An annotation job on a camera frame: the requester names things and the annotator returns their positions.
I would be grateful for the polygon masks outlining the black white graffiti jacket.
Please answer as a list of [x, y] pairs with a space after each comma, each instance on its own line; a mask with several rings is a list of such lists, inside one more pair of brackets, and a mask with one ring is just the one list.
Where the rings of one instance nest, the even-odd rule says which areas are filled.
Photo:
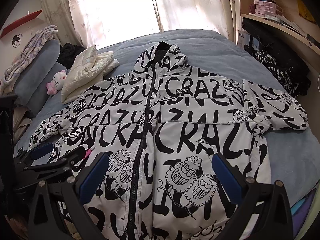
[[50, 162], [83, 146], [109, 166], [85, 208], [107, 239], [216, 239], [233, 215], [212, 169], [221, 153], [245, 176], [270, 183], [265, 132], [303, 131], [289, 94], [187, 64], [175, 45], [141, 53], [131, 73], [101, 81], [40, 123], [35, 148], [59, 134]]

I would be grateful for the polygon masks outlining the pink storage boxes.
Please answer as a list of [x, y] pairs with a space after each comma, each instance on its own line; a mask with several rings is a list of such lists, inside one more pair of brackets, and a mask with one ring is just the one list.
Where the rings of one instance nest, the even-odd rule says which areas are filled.
[[255, 0], [254, 5], [255, 5], [254, 12], [255, 14], [258, 14], [258, 15], [283, 15], [284, 14], [283, 9], [273, 2]]

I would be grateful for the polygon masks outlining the sheer floral curtain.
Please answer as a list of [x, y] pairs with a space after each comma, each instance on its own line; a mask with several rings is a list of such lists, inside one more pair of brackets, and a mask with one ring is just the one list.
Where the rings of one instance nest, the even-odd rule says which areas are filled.
[[61, 44], [104, 48], [175, 29], [208, 29], [236, 41], [240, 0], [40, 0]]

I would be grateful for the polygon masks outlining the pink white plush toy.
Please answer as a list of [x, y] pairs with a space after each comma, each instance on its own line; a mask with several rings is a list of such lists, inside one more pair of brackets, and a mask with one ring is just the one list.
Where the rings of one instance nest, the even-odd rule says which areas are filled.
[[63, 88], [63, 85], [67, 79], [67, 73], [65, 70], [57, 72], [52, 81], [46, 84], [47, 94], [55, 95], [58, 91]]

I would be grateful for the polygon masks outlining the red wall shelf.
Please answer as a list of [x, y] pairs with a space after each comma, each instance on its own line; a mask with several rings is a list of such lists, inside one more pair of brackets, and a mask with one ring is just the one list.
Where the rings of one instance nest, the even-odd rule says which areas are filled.
[[9, 32], [13, 31], [14, 29], [18, 28], [19, 26], [34, 20], [39, 16], [39, 14], [42, 12], [42, 10], [38, 10], [32, 13], [29, 13], [22, 18], [17, 19], [16, 21], [12, 22], [11, 24], [7, 25], [1, 32], [0, 38], [3, 38], [5, 35], [7, 35]]

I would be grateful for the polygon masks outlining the cartoon face wall sticker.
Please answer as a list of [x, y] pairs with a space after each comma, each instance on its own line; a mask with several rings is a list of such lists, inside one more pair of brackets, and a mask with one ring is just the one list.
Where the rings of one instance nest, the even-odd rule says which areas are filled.
[[11, 44], [13, 48], [17, 48], [21, 44], [21, 38], [23, 37], [22, 34], [14, 35], [11, 39]]

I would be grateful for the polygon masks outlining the blue grey pillow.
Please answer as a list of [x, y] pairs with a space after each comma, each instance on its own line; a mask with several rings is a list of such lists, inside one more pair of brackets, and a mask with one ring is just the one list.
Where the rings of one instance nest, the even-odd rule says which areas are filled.
[[20, 74], [13, 93], [17, 95], [16, 105], [27, 107], [29, 115], [37, 116], [49, 98], [46, 84], [54, 75], [66, 68], [57, 62], [60, 54], [60, 44], [57, 40], [47, 41], [35, 59]]

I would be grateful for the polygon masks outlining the black knitted garment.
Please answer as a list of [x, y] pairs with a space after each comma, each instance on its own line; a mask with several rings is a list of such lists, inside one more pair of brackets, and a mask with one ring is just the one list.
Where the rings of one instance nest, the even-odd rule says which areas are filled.
[[57, 62], [62, 64], [66, 69], [70, 69], [75, 61], [75, 58], [85, 50], [84, 47], [66, 43], [60, 49], [60, 55]]

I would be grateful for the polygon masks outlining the black white patterned clothes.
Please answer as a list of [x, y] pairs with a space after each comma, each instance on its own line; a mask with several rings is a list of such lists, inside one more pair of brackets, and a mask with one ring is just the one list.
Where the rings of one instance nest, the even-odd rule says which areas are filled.
[[311, 81], [306, 75], [296, 74], [292, 66], [280, 68], [276, 59], [265, 50], [253, 51], [253, 57], [271, 72], [292, 97], [297, 98], [299, 95], [306, 96], [308, 94]]

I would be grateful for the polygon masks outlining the cream folded puffer jacket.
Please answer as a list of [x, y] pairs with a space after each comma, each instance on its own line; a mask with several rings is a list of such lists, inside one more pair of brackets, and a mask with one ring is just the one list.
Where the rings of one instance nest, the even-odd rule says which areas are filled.
[[103, 81], [103, 78], [119, 66], [113, 51], [98, 54], [96, 46], [81, 52], [67, 74], [61, 90], [61, 103], [75, 101], [89, 87]]

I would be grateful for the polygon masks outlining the floral folded quilt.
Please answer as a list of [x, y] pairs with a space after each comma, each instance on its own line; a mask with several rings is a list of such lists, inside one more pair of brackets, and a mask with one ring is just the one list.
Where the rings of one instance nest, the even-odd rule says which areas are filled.
[[14, 85], [21, 73], [31, 64], [47, 41], [53, 39], [58, 33], [56, 25], [49, 25], [38, 30], [16, 56], [11, 66], [4, 71], [1, 78], [1, 96], [13, 91]]

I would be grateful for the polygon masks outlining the wooden shelf desk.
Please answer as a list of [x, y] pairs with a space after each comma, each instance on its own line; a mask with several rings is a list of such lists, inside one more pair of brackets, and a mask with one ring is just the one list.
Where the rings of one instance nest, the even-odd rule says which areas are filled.
[[251, 12], [249, 7], [254, 1], [240, 0], [241, 16], [273, 27], [279, 37], [316, 72], [319, 72], [319, 48], [307, 39], [307, 35], [310, 35], [319, 41], [319, 26], [300, 16], [298, 0], [274, 0], [283, 9], [283, 16], [286, 18], [284, 24]]

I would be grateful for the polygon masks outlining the blue bed blanket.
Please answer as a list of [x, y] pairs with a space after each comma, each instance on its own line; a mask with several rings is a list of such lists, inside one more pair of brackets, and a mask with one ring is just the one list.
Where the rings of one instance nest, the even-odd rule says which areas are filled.
[[[113, 52], [119, 66], [109, 77], [131, 72], [139, 55], [164, 41], [177, 45], [192, 66], [231, 78], [243, 79], [278, 90], [280, 83], [265, 67], [247, 52], [220, 34], [200, 29], [182, 29], [151, 34], [123, 41], [98, 50], [101, 55]], [[291, 205], [298, 202], [319, 181], [319, 142], [310, 128], [299, 131], [268, 131], [265, 133], [271, 164], [271, 180], [281, 180]]]

